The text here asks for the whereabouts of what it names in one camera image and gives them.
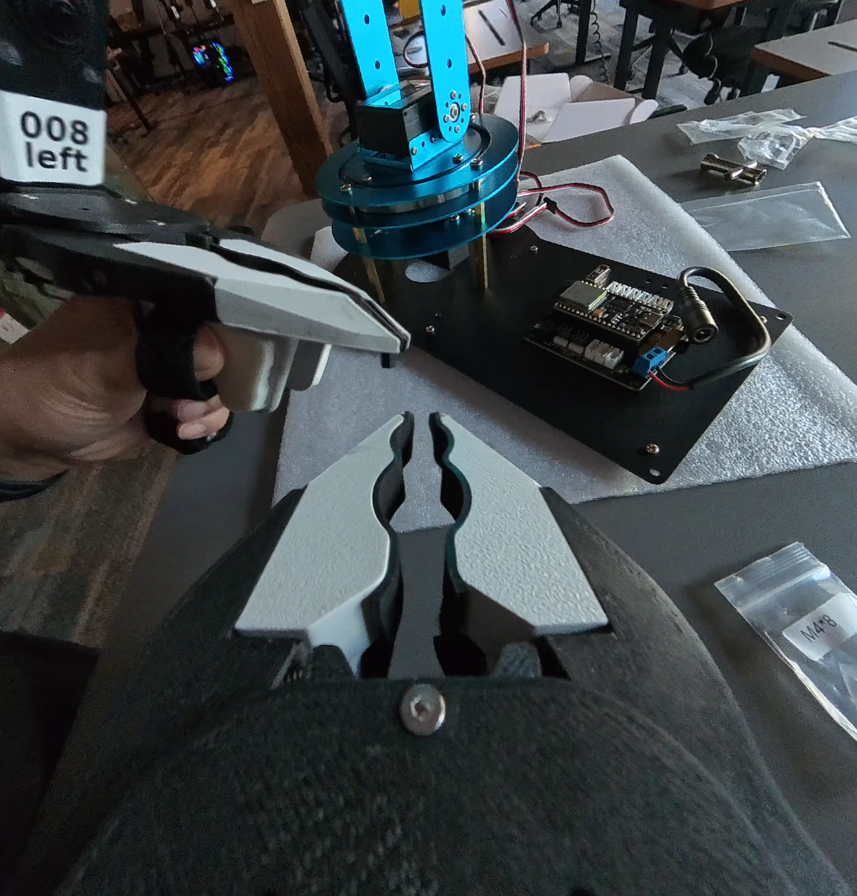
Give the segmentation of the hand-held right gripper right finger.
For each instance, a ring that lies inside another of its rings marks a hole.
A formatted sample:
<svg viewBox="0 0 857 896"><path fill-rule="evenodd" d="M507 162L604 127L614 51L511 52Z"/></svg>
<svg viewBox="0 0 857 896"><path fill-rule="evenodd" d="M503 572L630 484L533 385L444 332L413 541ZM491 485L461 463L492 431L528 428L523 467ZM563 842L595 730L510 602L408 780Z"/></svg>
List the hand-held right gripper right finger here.
<svg viewBox="0 0 857 896"><path fill-rule="evenodd" d="M546 489L453 417L434 412L429 425L442 505L453 518L434 638L438 662L448 678L481 677L527 644L543 671L538 644L605 630L603 605Z"/></svg>

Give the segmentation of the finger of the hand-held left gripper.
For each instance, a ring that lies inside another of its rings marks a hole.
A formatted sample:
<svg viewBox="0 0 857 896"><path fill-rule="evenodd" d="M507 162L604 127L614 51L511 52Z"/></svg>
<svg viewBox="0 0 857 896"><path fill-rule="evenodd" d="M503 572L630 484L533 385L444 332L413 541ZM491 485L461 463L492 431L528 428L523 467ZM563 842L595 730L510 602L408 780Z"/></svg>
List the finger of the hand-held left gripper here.
<svg viewBox="0 0 857 896"><path fill-rule="evenodd" d="M366 289L295 254L220 234L204 259L214 308L382 308Z"/></svg>
<svg viewBox="0 0 857 896"><path fill-rule="evenodd" d="M214 319L232 330L398 354L410 333L363 289L304 259L255 241L210 248L152 241L117 243L210 283Z"/></svg>

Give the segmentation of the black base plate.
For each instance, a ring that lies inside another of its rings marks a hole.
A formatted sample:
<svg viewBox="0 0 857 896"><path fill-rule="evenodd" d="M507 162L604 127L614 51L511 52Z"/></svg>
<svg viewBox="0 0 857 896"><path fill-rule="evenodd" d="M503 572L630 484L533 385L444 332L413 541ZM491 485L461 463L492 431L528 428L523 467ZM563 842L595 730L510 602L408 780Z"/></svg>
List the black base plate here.
<svg viewBox="0 0 857 896"><path fill-rule="evenodd" d="M788 329L778 308L738 297L725 275L654 273L554 244L523 230L489 243L489 286L467 264L434 283L412 281L403 261L377 261L388 311L414 347L582 442L619 467L661 485L676 471L739 387ZM676 303L689 348L632 393L524 342L556 290L600 265L613 279Z"/></svg>

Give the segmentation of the black circuit board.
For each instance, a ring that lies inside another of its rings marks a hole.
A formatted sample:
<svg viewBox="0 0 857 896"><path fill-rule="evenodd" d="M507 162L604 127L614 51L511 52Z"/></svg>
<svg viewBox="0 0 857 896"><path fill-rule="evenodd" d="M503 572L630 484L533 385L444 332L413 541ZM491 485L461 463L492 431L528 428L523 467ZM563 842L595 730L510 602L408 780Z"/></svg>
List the black circuit board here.
<svg viewBox="0 0 857 896"><path fill-rule="evenodd" d="M668 289L649 291L613 279L600 265L556 290L549 312L524 342L632 393L689 348Z"/></svg>

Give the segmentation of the grey desk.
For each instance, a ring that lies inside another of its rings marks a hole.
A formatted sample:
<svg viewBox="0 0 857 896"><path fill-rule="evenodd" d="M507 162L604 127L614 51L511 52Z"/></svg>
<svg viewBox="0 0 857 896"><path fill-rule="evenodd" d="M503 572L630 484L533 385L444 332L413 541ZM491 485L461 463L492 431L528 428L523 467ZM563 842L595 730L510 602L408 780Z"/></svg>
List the grey desk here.
<svg viewBox="0 0 857 896"><path fill-rule="evenodd" d="M741 252L752 279L857 385L857 147L814 140L778 183L820 180L850 239ZM269 507L279 423L241 421L223 445L182 460L157 511L135 594L150 631ZM597 500L580 508L675 600L747 713L808 830L857 894L857 746L717 591L714 581L801 541L857 593L857 462Z"/></svg>

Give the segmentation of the wooden pillar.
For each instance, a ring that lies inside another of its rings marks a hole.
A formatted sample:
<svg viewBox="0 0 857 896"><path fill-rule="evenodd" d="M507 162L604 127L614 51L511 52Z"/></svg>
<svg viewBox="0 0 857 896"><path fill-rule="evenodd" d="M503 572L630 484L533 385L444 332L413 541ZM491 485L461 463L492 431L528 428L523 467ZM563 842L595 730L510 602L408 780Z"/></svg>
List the wooden pillar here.
<svg viewBox="0 0 857 896"><path fill-rule="evenodd" d="M333 153L297 34L284 1L230 1L259 83L265 92L304 193Z"/></svg>

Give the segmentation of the computer with coloured lights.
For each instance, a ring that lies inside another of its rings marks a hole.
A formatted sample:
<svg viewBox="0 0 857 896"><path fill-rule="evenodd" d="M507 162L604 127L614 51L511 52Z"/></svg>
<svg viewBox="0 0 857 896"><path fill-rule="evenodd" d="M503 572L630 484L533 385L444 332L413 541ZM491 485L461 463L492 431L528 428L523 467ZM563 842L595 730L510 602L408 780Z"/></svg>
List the computer with coloured lights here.
<svg viewBox="0 0 857 896"><path fill-rule="evenodd" d="M191 57L205 86L218 88L234 82L233 66L219 41L206 40L194 43L191 47Z"/></svg>

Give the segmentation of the scatter of clear parts bags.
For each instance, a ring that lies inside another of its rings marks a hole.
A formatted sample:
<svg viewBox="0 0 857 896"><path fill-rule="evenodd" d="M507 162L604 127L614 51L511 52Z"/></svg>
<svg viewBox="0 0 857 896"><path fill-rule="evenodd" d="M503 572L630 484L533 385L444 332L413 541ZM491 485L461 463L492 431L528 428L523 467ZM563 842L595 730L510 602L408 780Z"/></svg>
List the scatter of clear parts bags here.
<svg viewBox="0 0 857 896"><path fill-rule="evenodd" d="M857 595L802 543L715 583L857 743Z"/></svg>

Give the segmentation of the white foam sheet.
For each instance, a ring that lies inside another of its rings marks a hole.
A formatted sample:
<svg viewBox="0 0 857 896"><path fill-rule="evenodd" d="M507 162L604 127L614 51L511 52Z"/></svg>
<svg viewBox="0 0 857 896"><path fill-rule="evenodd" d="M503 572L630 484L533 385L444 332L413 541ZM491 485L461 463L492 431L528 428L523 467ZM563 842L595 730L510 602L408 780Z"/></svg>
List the white foam sheet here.
<svg viewBox="0 0 857 896"><path fill-rule="evenodd" d="M683 208L623 156L543 175L545 185L601 186L615 215L603 226L542 223L552 243L590 250L654 273L676 275L701 264L729 277L751 300L770 299ZM643 494L653 486L590 448L411 348L392 369L371 355L332 350L317 386L289 397L272 501L303 487L394 415L415 417L405 468L404 530L438 525L432 504L441 471L434 462L429 414L441 411L542 487L570 503ZM790 326L742 384L664 489L710 485L857 462L857 385Z"/></svg>

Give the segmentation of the background wooden table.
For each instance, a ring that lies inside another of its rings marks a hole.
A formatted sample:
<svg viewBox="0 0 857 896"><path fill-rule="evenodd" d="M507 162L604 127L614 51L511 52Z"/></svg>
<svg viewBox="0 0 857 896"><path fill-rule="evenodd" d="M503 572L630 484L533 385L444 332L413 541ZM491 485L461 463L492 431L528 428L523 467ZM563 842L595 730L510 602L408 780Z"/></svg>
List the background wooden table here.
<svg viewBox="0 0 857 896"><path fill-rule="evenodd" d="M755 46L752 61L790 84L857 71L857 19Z"/></svg>
<svg viewBox="0 0 857 896"><path fill-rule="evenodd" d="M487 73L521 61L522 43L507 2L487 1L463 6L465 33ZM549 42L529 25L522 25L527 59L545 56ZM479 74L479 65L467 49L469 74Z"/></svg>

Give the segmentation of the open white cardboard box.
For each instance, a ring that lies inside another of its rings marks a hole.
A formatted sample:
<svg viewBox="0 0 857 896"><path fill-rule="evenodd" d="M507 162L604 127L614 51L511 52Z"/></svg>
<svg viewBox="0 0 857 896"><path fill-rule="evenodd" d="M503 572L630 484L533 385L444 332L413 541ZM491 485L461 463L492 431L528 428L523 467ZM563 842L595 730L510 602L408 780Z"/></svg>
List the open white cardboard box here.
<svg viewBox="0 0 857 896"><path fill-rule="evenodd" d="M526 146L637 124L657 108L655 99L636 97L585 75L531 74L526 80Z"/></svg>

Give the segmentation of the large empty clear bag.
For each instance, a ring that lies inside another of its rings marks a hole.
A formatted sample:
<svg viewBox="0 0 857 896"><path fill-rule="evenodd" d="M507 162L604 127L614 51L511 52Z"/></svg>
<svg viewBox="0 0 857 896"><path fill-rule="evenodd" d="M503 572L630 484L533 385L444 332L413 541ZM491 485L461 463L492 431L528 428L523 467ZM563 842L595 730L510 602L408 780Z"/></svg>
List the large empty clear bag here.
<svg viewBox="0 0 857 896"><path fill-rule="evenodd" d="M682 208L727 252L850 238L818 181L692 200Z"/></svg>

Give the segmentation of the metal cross wrench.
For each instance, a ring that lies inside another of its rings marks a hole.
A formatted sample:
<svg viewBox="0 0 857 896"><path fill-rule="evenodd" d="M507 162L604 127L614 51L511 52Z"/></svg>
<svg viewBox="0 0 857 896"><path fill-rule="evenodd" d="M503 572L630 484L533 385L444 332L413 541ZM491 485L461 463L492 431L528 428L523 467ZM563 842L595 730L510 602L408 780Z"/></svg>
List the metal cross wrench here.
<svg viewBox="0 0 857 896"><path fill-rule="evenodd" d="M715 153L703 157L700 171L716 176L731 188L756 188L768 174L768 169L757 162L731 161Z"/></svg>

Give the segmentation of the small clear hardware bag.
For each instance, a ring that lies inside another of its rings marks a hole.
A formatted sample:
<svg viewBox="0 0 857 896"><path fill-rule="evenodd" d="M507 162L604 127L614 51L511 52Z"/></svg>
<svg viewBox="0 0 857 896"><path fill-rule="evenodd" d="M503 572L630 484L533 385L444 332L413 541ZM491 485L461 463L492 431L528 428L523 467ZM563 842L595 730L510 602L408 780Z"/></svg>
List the small clear hardware bag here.
<svg viewBox="0 0 857 896"><path fill-rule="evenodd" d="M784 170L812 140L830 140L857 147L857 115L828 126L802 127L779 124L748 134L737 150L750 163Z"/></svg>
<svg viewBox="0 0 857 896"><path fill-rule="evenodd" d="M677 125L691 144L721 140L740 140L758 132L770 131L803 118L793 109L778 108L746 111L726 118L692 120Z"/></svg>

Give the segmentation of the black office chair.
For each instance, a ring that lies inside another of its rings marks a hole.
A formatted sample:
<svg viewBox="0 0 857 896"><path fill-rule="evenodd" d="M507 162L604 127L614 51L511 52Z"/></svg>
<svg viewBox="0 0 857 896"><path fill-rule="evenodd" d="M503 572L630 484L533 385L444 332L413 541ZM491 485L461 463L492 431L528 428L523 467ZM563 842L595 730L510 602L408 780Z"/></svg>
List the black office chair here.
<svg viewBox="0 0 857 896"><path fill-rule="evenodd" d="M737 26L708 31L686 46L682 51L685 67L711 82L711 89L703 99L705 105L718 103L724 89L728 100L740 96L748 81L752 50L758 41L758 30Z"/></svg>

